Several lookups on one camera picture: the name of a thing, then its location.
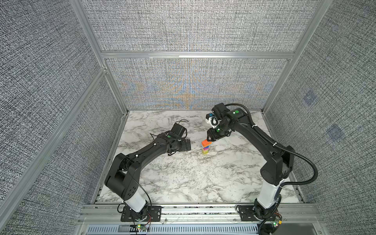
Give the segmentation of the red-orange block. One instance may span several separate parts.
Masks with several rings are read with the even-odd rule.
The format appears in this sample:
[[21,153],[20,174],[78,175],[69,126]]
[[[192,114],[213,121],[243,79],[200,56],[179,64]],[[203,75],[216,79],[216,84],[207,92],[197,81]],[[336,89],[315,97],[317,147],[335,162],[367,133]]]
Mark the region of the red-orange block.
[[210,146],[211,144],[212,144],[212,142],[210,142],[208,140],[204,140],[204,141],[201,142],[202,147]]

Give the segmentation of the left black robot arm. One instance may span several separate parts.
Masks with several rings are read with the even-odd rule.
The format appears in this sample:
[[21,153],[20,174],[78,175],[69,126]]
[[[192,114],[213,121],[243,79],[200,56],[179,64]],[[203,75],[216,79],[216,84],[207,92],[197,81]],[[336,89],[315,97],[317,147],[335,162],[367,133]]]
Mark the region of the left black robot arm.
[[104,184],[123,200],[134,219],[145,219],[152,210],[150,197],[145,199],[139,192],[139,189],[144,190],[140,185],[141,171],[161,155],[191,151],[191,141],[187,135],[187,128],[176,122],[171,130],[156,135],[151,143],[140,150],[115,156]]

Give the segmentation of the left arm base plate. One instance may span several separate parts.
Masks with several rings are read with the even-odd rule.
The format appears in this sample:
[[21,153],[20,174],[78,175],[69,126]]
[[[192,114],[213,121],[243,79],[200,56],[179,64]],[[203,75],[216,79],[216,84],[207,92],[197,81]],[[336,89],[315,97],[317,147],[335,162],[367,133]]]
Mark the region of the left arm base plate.
[[162,215],[162,206],[152,206],[148,214],[146,214],[146,211],[144,213],[134,212],[128,206],[124,206],[122,213],[121,213],[120,221],[121,222],[141,222],[141,223],[147,223],[149,221],[160,222],[161,215]]

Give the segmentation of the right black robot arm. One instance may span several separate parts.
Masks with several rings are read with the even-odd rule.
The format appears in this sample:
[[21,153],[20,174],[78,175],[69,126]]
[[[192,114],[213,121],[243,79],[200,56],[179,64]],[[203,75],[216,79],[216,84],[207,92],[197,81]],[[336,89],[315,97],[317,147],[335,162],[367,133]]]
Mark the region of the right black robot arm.
[[282,184],[289,177],[294,157],[290,150],[277,147],[271,137],[267,136],[252,120],[250,111],[237,104],[238,108],[230,110],[230,104],[217,104],[206,115],[206,122],[211,126],[207,131],[207,141],[215,142],[231,133],[238,132],[245,137],[263,156],[266,163],[260,169],[263,183],[261,191],[254,201],[253,215],[257,220],[270,218],[278,208]]

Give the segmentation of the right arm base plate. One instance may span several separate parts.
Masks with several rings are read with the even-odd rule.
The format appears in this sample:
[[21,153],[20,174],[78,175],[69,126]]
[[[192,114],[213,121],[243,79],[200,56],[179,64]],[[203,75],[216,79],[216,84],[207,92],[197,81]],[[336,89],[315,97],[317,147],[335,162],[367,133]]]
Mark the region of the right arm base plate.
[[282,215],[275,207],[268,209],[259,205],[237,205],[236,211],[238,212],[241,221],[268,221],[282,220]]

